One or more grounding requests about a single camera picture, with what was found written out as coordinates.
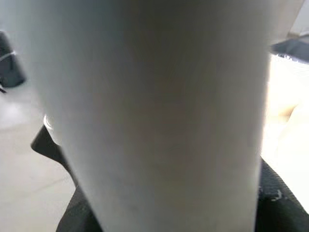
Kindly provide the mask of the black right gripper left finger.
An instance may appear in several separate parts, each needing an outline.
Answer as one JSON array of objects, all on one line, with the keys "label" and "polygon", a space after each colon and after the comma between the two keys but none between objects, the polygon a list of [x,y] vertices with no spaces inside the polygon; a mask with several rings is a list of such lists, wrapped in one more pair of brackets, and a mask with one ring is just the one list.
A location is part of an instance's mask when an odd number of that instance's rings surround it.
[{"label": "black right gripper left finger", "polygon": [[92,209],[79,186],[62,216],[56,232],[102,232]]}]

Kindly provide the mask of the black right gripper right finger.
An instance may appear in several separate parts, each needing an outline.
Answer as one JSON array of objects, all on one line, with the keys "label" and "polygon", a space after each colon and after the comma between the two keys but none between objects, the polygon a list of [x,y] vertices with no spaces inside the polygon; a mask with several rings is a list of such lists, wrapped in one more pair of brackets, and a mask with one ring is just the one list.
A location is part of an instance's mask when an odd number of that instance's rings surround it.
[{"label": "black right gripper right finger", "polygon": [[307,232],[309,214],[281,177],[261,164],[255,220],[256,232]]}]

